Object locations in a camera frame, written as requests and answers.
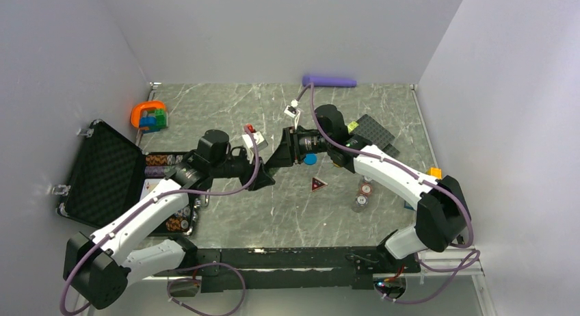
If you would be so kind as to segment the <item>brown red chip stack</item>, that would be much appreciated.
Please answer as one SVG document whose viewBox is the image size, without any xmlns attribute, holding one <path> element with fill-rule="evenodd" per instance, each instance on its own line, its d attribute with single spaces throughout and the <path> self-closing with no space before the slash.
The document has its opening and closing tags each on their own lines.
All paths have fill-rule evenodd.
<svg viewBox="0 0 580 316">
<path fill-rule="evenodd" d="M 369 181 L 361 180 L 358 185 L 358 195 L 364 195 L 366 197 L 372 194 L 373 188 Z"/>
</svg>

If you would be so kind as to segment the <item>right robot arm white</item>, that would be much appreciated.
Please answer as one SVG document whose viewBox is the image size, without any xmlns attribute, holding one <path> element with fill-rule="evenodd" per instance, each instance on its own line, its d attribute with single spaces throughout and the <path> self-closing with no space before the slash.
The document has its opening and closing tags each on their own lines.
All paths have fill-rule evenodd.
<svg viewBox="0 0 580 316">
<path fill-rule="evenodd" d="M 265 164 L 279 168 L 303 163 L 307 154 L 325 153 L 341 168 L 369 177 L 403 198 L 416 212 L 415 223 L 393 231 L 378 245 L 378 265 L 394 272 L 404 258 L 423 250 L 445 251 L 468 227 L 470 215 L 459 182 L 438 179 L 406 166 L 364 136 L 348 131 L 343 114 L 331 104 L 315 109 L 316 129 L 287 127 Z"/>
</svg>

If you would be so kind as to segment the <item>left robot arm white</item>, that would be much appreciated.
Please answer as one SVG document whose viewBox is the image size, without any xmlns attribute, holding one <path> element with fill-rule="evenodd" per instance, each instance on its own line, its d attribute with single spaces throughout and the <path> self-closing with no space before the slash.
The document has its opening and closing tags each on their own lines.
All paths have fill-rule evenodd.
<svg viewBox="0 0 580 316">
<path fill-rule="evenodd" d="M 253 133 L 249 127 L 244 131 L 252 158 L 244 150 L 231 155 L 229 136 L 209 130 L 144 199 L 91 235 L 73 235 L 66 243 L 60 313 L 78 315 L 90 306 L 107 308 L 127 287 L 160 271 L 191 273 L 197 263 L 192 243 L 172 238 L 152 248 L 139 250 L 137 245 L 196 197 L 223 196 L 224 192 L 210 190 L 214 179 L 238 178 L 241 187 L 234 194 L 258 187 L 256 180 L 267 173 Z"/>
</svg>

